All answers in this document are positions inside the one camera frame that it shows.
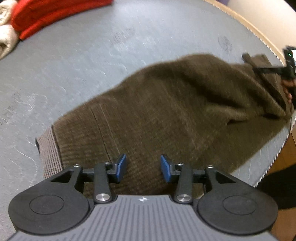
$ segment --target white towel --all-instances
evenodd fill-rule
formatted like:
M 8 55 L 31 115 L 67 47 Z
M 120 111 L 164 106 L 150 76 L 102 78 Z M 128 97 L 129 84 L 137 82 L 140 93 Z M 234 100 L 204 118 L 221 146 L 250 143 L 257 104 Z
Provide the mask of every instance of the white towel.
M 0 59 L 13 50 L 18 39 L 18 33 L 10 24 L 0 26 Z
M 0 26 L 8 23 L 15 5 L 17 5 L 15 0 L 4 0 L 0 3 Z

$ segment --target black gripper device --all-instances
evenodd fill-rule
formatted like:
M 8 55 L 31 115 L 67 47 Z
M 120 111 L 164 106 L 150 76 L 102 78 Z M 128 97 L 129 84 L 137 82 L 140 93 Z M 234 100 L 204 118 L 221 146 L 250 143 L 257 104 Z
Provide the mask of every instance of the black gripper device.
M 274 241 L 268 230 L 276 202 L 213 166 L 196 170 L 162 155 L 165 181 L 177 184 L 172 196 L 115 195 L 109 184 L 119 183 L 126 168 L 122 154 L 92 169 L 68 167 L 21 192 L 8 208 L 17 231 L 9 241 Z M 92 198 L 83 195 L 87 182 L 94 183 Z M 195 183 L 203 186 L 200 199 Z
M 95 204 L 114 200 L 109 183 L 119 183 L 126 166 L 126 155 L 122 154 L 114 163 L 98 163 L 94 169 L 68 167 L 15 196 L 8 207 L 9 217 L 16 230 L 34 235 L 69 230 L 81 223 Z M 82 194 L 85 182 L 94 182 L 93 199 Z
M 216 230 L 253 235 L 269 230 L 277 218 L 278 207 L 271 197 L 213 166 L 195 170 L 162 155 L 161 170 L 166 182 L 177 183 L 175 202 L 192 203 L 192 184 L 203 184 L 196 212 Z
M 278 74 L 282 79 L 293 81 L 296 79 L 296 48 L 287 46 L 283 49 L 286 66 L 285 67 L 267 67 L 267 68 L 254 68 L 254 72 L 261 74 Z M 288 89 L 292 95 L 292 104 L 296 108 L 296 88 Z

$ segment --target gray table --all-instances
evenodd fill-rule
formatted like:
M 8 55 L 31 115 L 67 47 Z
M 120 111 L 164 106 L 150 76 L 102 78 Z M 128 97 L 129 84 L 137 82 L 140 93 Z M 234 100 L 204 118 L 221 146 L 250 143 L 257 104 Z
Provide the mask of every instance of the gray table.
M 9 201 L 42 180 L 35 137 L 59 116 L 149 64 L 191 53 L 242 63 L 277 57 L 232 17 L 202 0 L 119 0 L 46 27 L 0 62 L 0 240 L 14 229 Z M 234 174 L 255 185 L 287 139 L 283 130 Z

